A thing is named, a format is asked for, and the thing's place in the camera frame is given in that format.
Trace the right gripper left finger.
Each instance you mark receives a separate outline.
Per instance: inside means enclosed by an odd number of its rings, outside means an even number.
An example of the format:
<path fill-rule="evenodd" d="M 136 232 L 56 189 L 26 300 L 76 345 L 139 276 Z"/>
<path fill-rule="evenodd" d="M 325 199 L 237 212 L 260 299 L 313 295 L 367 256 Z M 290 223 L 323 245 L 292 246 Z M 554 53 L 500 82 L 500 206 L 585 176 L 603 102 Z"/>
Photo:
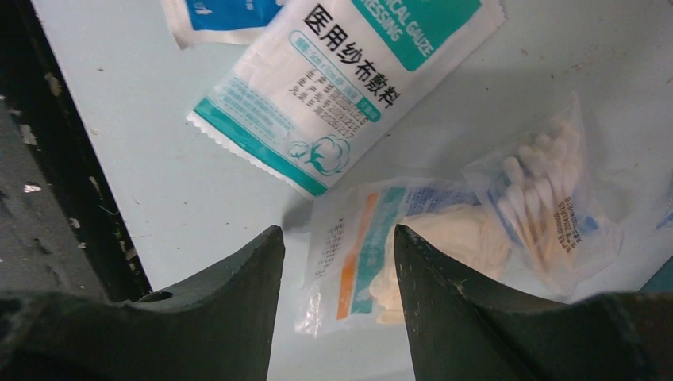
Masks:
<path fill-rule="evenodd" d="M 264 380 L 283 231 L 135 302 L 55 291 L 1 294 L 4 380 Z"/>

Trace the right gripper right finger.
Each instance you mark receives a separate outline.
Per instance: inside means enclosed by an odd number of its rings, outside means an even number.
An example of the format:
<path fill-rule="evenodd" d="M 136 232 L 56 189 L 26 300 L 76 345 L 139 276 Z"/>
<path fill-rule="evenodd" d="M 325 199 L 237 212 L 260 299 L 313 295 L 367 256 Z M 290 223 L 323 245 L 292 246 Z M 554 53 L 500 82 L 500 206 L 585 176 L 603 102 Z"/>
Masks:
<path fill-rule="evenodd" d="M 418 380 L 669 380 L 672 295 L 564 304 L 495 281 L 407 226 L 394 256 Z"/>

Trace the cotton bag with orange label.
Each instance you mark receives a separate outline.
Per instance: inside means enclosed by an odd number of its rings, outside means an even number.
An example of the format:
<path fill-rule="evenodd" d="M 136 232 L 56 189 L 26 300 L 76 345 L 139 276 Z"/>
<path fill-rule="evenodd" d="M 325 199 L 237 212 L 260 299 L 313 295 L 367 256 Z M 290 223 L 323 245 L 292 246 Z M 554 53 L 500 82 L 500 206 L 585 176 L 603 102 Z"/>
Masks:
<path fill-rule="evenodd" d="M 328 194 L 313 204 L 297 333 L 403 323 L 397 225 L 492 279 L 510 255 L 501 226 L 463 181 L 396 178 Z"/>

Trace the cotton swabs bag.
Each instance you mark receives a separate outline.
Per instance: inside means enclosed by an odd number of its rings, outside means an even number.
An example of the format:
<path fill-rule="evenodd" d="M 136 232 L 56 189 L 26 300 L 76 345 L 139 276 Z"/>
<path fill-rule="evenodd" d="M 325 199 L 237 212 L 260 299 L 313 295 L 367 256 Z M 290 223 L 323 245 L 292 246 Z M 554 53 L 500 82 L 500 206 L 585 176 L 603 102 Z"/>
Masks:
<path fill-rule="evenodd" d="M 577 94 L 461 172 L 513 252 L 553 294 L 573 294 L 621 251 L 624 234 L 591 181 Z"/>

